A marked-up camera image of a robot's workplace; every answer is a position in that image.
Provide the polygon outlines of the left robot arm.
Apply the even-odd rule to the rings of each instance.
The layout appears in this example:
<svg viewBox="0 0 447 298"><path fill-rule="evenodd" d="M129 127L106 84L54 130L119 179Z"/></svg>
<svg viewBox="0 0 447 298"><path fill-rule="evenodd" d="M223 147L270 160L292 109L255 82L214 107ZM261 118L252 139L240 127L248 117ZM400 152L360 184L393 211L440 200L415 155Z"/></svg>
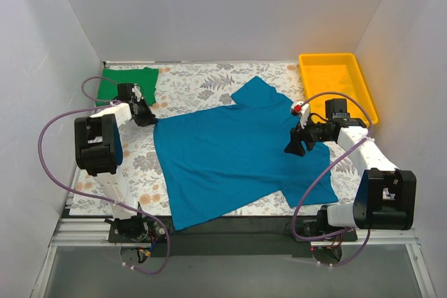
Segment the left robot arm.
<svg viewBox="0 0 447 298"><path fill-rule="evenodd" d="M119 127L129 121L139 127L152 126L158 119L136 84L118 84L116 99L119 101L116 105L90 117L75 119L75 160L99 184L105 197L112 200L113 219L109 224L115 233L140 242L149 234L149 226L141 214L130 210L138 208L138 201L124 181Z"/></svg>

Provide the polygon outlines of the blue t shirt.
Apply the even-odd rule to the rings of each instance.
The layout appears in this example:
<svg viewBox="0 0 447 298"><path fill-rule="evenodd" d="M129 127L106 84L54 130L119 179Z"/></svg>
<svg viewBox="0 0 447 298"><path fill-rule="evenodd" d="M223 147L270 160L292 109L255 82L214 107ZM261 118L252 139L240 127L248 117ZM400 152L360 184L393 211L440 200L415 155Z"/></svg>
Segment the blue t shirt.
<svg viewBox="0 0 447 298"><path fill-rule="evenodd" d="M232 104L162 119L154 128L175 229L218 218L274 192L290 207L337 201L329 148L287 154L291 100L259 77Z"/></svg>

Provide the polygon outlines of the yellow plastic tray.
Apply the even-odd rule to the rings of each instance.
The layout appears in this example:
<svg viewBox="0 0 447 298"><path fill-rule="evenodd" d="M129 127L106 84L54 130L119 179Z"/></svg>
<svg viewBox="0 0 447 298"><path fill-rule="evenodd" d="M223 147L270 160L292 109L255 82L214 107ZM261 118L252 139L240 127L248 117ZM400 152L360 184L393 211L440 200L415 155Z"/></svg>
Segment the yellow plastic tray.
<svg viewBox="0 0 447 298"><path fill-rule="evenodd" d="M377 125L379 118L354 54L300 54L298 62L305 98L326 91L346 94L356 100L368 113L372 124Z"/></svg>

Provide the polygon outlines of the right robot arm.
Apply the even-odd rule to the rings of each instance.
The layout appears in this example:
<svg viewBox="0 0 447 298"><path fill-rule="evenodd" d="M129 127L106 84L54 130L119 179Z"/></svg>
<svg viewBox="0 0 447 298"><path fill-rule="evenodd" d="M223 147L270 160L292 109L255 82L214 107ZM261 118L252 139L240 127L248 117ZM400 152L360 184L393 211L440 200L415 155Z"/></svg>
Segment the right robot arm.
<svg viewBox="0 0 447 298"><path fill-rule="evenodd" d="M299 122L290 131L285 153L304 156L319 142L334 142L361 176L354 201L322 206L308 235L297 231L298 216L293 215L291 232L299 241L329 241L355 229L409 230L413 226L416 176L383 155L371 136L372 122L350 115L350 100L346 94L327 100L325 118L317 123L312 120L308 100L291 106L291 114Z"/></svg>

